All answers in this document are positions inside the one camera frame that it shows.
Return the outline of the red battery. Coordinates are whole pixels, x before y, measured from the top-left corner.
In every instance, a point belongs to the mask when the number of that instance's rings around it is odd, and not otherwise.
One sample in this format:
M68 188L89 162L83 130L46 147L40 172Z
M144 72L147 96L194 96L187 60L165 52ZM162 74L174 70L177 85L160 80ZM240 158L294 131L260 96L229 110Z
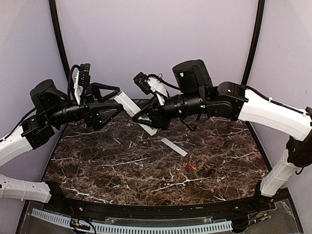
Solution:
M188 166L189 166L190 168L192 168L193 170L195 170L195 171L197 170L196 167L193 166L191 163L189 163Z

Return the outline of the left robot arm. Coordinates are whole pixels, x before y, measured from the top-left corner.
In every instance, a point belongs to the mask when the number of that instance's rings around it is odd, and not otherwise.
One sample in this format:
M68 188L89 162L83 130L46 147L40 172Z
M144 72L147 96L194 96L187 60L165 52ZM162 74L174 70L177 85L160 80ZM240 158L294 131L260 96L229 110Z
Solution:
M46 144L64 124L84 120L88 127L100 130L123 110L121 104L108 102L119 92L115 86L90 83L75 101L58 90L53 80L42 81L30 92L35 107L1 138L0 164Z

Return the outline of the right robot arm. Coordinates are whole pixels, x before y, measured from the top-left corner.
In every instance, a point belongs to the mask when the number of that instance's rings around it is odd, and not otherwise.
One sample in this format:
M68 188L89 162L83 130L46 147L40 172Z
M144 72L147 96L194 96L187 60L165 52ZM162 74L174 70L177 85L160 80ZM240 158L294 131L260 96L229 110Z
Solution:
M312 110L298 109L266 97L254 88L233 82L213 86L204 61L189 60L173 67L180 94L169 96L167 83L155 74L139 73L134 83L145 94L153 94L133 121L167 130L173 118L202 115L254 122L289 135L282 157L260 182L249 200L249 208L260 211L278 189L300 168L312 162Z

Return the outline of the white battery cover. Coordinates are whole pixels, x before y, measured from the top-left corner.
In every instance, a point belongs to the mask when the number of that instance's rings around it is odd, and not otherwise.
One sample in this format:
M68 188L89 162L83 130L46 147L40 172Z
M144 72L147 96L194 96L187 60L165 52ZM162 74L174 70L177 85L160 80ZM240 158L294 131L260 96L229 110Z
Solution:
M183 149L181 149L180 147L178 147L176 144L174 144L173 142L171 142L170 140L168 140L165 137L163 139L161 139L161 142L164 143L165 145L167 145L168 147L170 147L172 150L174 150L175 152L177 152L181 156L186 156L188 154L186 151L184 151Z

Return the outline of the white remote control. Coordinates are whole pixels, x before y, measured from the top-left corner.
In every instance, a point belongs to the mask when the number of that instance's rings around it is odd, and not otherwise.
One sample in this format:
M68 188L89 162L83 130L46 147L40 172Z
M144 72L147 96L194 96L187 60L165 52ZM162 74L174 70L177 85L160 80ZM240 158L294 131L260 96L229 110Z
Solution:
M123 109L130 117L133 117L141 110L123 91L120 91L114 97L114 100L123 106ZM142 127L150 136L157 133L157 129L155 128L140 123L139 126Z

